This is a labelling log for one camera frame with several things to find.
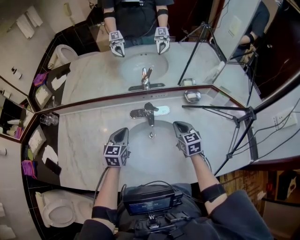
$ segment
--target black wristband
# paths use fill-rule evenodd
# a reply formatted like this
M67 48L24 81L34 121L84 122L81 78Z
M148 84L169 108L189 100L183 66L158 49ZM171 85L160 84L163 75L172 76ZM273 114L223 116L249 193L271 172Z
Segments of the black wristband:
M110 221L114 225L117 223L117 210L106 208L106 207L93 207L92 218L100 218L107 221Z
M110 12L110 13L104 13L103 16L104 16L104 18L115 17L115 14L114 14L114 12Z
M248 38L250 38L250 43L253 44L254 43L254 37L252 36L251 33L246 34L246 36L248 36Z
M212 185L201 192L201 197L204 203L209 201L212 203L217 197L226 193L221 184Z
M167 14L167 15L169 15L169 12L168 12L167 9L160 9L160 10L157 11L157 16L160 16L160 15L162 15L162 14Z

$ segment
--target black shirt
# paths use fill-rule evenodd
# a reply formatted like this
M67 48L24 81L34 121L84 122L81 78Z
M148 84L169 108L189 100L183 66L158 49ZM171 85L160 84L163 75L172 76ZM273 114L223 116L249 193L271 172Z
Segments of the black shirt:
M187 240L218 240L218 239L252 239L272 240L265 222L251 203L247 194L239 190L217 206L209 217L191 220L180 229ZM78 236L78 240L123 240L133 239L132 233L118 233L95 220L86 220Z
M173 0L145 0L143 6L125 7L121 0L102 0L102 7L114 7L117 30L128 39L153 35L158 26L156 6L173 3Z
M267 6L261 1L258 5L257 11L255 12L253 19L245 33L245 35L249 34L250 32L254 32L255 35L258 37L263 36L263 32L265 27L268 24L270 18L270 13ZM239 46L240 49L249 49L250 44L245 44Z

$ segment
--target sink basin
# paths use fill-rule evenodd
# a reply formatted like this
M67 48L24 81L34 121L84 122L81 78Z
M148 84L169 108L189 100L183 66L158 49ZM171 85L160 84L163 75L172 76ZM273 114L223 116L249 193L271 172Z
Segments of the sink basin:
M141 53L126 59L119 68L120 75L128 83L133 85L141 85L142 68L152 68L150 82L156 80L166 74L169 68L167 59L163 55L157 53Z
M153 179L168 181L178 176L180 181L186 178L186 164L191 164L191 160L185 158L176 147L177 139L172 123L155 120L156 136L151 139L149 134L152 130L148 122L143 122L129 131L131 154L126 166L121 169L119 181L125 182L127 187L136 185L137 179L139 183L145 184Z

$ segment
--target glass cup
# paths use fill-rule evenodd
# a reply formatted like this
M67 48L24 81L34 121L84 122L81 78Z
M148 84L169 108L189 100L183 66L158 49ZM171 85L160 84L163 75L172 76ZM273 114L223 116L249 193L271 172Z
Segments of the glass cup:
M59 122L58 116L54 115L53 113L49 113L48 117L50 118L50 121L53 125L57 125Z
M40 123L43 123L47 126L50 126L51 125L51 118L48 117L47 115L43 114L40 119L39 119Z

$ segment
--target person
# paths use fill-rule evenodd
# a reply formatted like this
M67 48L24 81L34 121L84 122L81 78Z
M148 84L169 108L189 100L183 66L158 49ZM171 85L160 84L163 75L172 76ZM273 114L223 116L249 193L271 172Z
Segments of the person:
M138 6L134 7L126 5L126 2L128 1L102 0L108 31L119 30L125 40L124 47L154 44L156 27L168 25L167 6L173 4L173 0L144 0L142 6L137 1Z
M191 160L202 193L215 186L221 186L200 154L191 156ZM119 176L120 168L108 168L95 202L95 206L102 206L110 210L117 209L117 223L96 217L86 220L78 235L79 240L140 239L128 230L128 226L132 226L142 216L130 216L126 209L121 207L121 204L117 206ZM220 191L218 197L205 201L204 205L208 216L202 216L200 209L188 200L184 201L183 199L182 205L173 207L180 210L185 206L185 212L194 215L193 219L183 224L179 229L182 234L177 236L178 240L273 239L263 219L243 190L238 190L230 196L227 196L225 191ZM114 235L115 224L118 227L118 232ZM165 233L151 233L144 239L176 238L176 236L173 238L171 236L174 236L172 232L167 233L167 235Z
M251 44L253 44L257 38L263 36L264 29L268 24L269 18L269 10L264 2L261 1L245 35L242 37L237 50L232 56L237 62L241 61L244 57L240 55L244 54L247 49L250 49Z

